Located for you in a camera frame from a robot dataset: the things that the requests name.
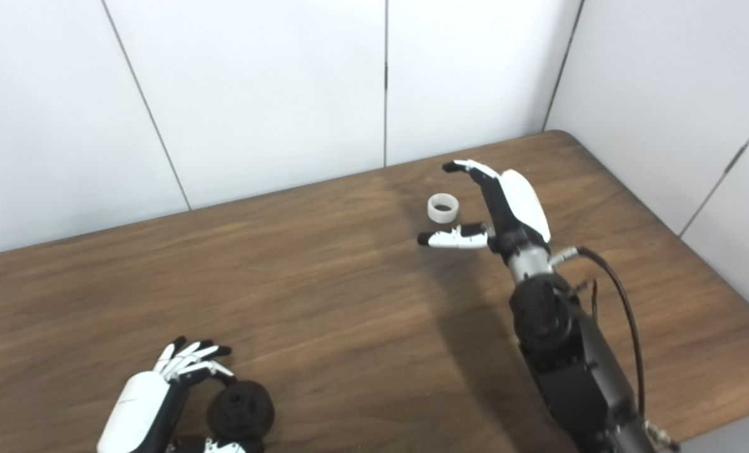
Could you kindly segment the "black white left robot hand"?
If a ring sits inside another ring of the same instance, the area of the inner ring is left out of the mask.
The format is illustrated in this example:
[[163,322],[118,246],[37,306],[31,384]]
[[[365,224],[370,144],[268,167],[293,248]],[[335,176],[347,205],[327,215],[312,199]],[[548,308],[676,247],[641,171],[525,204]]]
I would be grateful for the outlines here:
[[98,452],[173,452],[173,436],[191,388],[205,379],[237,381],[216,359],[231,347],[211,339],[188,342],[179,336],[162,349],[150,369],[125,383],[96,444]]

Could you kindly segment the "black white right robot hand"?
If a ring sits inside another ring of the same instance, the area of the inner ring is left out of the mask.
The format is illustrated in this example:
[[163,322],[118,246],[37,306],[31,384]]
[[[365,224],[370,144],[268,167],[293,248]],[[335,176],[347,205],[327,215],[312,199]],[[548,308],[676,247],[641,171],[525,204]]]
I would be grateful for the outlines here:
[[536,191],[520,172],[502,173],[474,160],[453,160],[443,164],[446,173],[466,172],[480,186],[492,219],[466,223],[451,230],[421,232],[417,242],[433,249],[489,249],[509,263],[524,249],[549,252],[550,227]]

